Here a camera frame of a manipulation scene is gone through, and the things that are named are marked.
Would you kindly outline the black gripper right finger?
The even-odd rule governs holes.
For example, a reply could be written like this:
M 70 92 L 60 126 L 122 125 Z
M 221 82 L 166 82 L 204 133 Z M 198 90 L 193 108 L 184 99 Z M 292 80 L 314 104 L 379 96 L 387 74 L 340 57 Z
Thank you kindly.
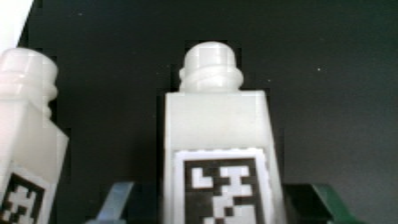
M 349 213 L 326 184 L 285 184 L 282 189 L 287 224 L 367 224 Z

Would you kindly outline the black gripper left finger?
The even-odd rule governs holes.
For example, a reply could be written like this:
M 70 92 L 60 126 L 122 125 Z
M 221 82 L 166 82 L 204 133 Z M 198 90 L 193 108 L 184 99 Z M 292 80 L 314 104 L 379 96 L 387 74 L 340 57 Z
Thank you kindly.
M 90 219 L 83 224 L 125 224 L 125 220 L 120 218 L 120 216 L 132 186 L 132 182 L 113 183 L 95 218 Z

